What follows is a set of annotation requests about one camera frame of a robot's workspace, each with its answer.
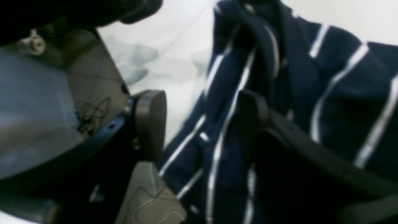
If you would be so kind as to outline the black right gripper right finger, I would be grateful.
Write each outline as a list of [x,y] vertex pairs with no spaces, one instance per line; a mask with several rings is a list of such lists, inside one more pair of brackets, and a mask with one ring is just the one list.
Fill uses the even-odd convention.
[[354,167],[314,142],[250,90],[239,91],[243,159],[263,182],[270,224],[396,224],[397,182]]

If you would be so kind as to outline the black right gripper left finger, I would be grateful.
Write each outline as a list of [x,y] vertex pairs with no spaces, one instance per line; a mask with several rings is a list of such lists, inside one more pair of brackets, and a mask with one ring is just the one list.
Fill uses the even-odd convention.
[[139,161],[163,152],[167,99],[146,90],[84,142],[1,178],[1,212],[35,224],[115,223]]

